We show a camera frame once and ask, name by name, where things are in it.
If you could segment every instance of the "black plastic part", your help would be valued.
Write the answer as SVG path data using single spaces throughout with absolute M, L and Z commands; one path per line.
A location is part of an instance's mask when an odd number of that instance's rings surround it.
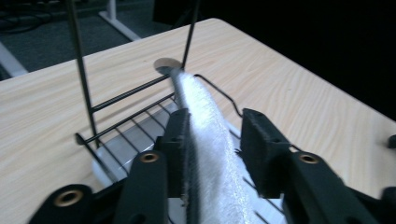
M 85 185 L 68 185 L 54 191 L 40 206 L 30 224 L 92 223 L 92 191 Z
M 93 194 L 92 213 L 94 224 L 111 223 L 116 212 L 117 203 L 125 183 L 125 179 Z
M 171 114 L 161 138 L 160 150 L 168 164 L 168 197 L 180 198 L 183 181 L 184 151 L 189 141 L 190 114 L 188 109 L 179 109 Z
M 381 223 L 396 223 L 396 187 L 389 187 L 382 191 L 376 213 Z
M 112 223 L 167 223 L 167 202 L 164 154 L 153 150 L 139 153 L 125 180 Z
M 388 148 L 396 148 L 396 134 L 388 139 Z
M 264 114 L 243 110 L 241 152 L 247 170 L 261 197 L 279 198 L 282 192 L 284 155 L 290 142 Z
M 295 152 L 285 161 L 288 181 L 284 210 L 288 223 L 377 223 L 353 192 L 319 156 L 308 152 Z M 304 207 L 309 222 L 297 217 L 295 204 Z

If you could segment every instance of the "dish rack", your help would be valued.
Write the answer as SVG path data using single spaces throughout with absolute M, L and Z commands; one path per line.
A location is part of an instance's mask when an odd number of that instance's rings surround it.
M 235 111 L 240 116 L 236 104 L 229 95 L 203 76 L 195 76 L 201 78 L 206 84 L 213 87 L 217 92 L 230 100 Z M 168 79 L 168 76 L 156 78 L 142 86 L 99 104 L 100 107 L 89 107 L 88 112 L 90 117 L 93 118 L 93 113 L 98 111 L 98 108 L 102 109 L 110 106 L 147 88 L 155 88 L 156 84 L 166 79 Z M 140 152 L 152 150 L 157 136 L 163 135 L 170 114 L 176 110 L 176 97 L 174 93 L 171 93 L 145 106 L 128 118 L 115 123 L 111 127 L 99 133 L 95 133 L 88 139 L 84 139 L 80 134 L 76 133 L 78 143 L 85 146 L 92 155 L 93 172 L 104 187 L 108 187 L 128 176 L 134 156 Z M 95 123 L 92 123 L 93 133 L 96 130 L 94 125 Z M 229 124 L 229 127 L 234 144 L 236 147 L 239 147 L 240 132 L 231 124 Z M 259 198 L 242 159 L 238 160 L 238 163 L 239 167 L 242 169 L 243 180 L 248 185 L 249 195 L 252 195 L 250 198 L 254 197 L 251 201 L 255 209 L 255 219 L 258 223 L 286 223 L 281 209 L 282 200 Z M 180 199 L 169 199 L 168 203 L 169 223 L 184 223 L 185 212 L 182 207 L 183 202 Z

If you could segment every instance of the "black cable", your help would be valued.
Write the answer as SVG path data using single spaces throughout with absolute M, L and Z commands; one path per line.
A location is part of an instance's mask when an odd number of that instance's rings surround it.
M 53 20 L 52 14 L 44 10 L 18 10 L 14 7 L 5 7 L 0 12 L 5 14 L 0 17 L 0 35 L 25 33 Z M 29 21 L 29 23 L 32 23 L 33 19 L 33 24 L 24 24 L 22 17 L 24 17 L 24 21 Z

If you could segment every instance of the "dark background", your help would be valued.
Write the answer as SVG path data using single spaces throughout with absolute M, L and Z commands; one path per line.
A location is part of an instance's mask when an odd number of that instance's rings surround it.
M 189 8 L 156 0 L 154 20 L 176 24 Z M 200 20 L 227 21 L 396 120 L 395 13 L 391 1 L 203 0 Z

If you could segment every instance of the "light wood tabletop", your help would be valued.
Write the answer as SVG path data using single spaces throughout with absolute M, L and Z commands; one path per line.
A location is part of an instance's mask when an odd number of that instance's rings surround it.
M 182 59 L 188 27 L 85 57 L 92 103 L 159 77 L 160 58 Z M 230 94 L 239 108 L 264 113 L 298 147 L 324 158 L 345 183 L 378 197 L 396 186 L 396 123 L 224 21 L 196 24 L 186 70 Z M 95 114 L 99 130 L 171 92 L 170 81 Z M 215 91 L 224 117 L 241 119 Z M 101 189 L 92 158 L 74 133 L 90 137 L 76 62 L 0 82 L 0 217 L 26 223 L 56 189 Z

